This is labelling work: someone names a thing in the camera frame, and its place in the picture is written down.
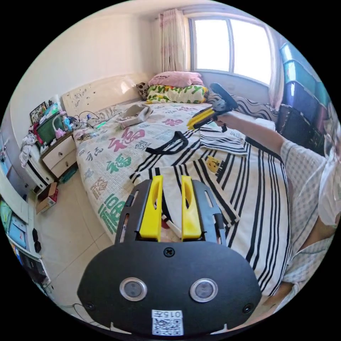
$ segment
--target hand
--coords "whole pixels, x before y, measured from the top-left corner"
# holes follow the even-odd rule
[[[219,115],[217,117],[217,121],[216,124],[219,127],[222,127],[224,124],[227,126],[227,128],[231,128],[231,129],[235,129],[234,128],[234,121],[235,118],[233,115],[231,115],[230,113],[224,113],[223,115]]]

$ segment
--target plaid shirt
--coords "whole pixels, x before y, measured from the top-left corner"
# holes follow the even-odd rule
[[[318,218],[320,180],[326,158],[288,140],[282,145],[281,158],[294,188],[291,212],[292,251],[283,277],[283,281],[292,283],[293,288],[276,311],[286,305],[308,282],[320,266],[333,239],[333,236],[323,239],[299,251]]]

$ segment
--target pink pillow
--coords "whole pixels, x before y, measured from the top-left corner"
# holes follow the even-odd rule
[[[148,83],[152,85],[169,85],[185,88],[190,85],[203,85],[201,74],[186,71],[166,71],[154,76]]]

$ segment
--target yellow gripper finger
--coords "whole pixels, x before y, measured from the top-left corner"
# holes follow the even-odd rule
[[[158,242],[161,240],[162,182],[162,175],[153,177],[140,228],[142,238],[156,239]]]
[[[203,111],[199,115],[192,117],[187,123],[188,129],[193,130],[195,124],[203,121],[204,119],[208,118],[209,116],[213,114],[214,114],[214,110],[210,108],[210,109]]]
[[[182,241],[199,239],[201,227],[191,177],[182,176]]]

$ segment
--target picture frame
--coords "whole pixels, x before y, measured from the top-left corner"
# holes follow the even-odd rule
[[[39,123],[40,119],[43,117],[44,111],[48,108],[46,102],[39,104],[34,110],[29,113],[32,125]]]

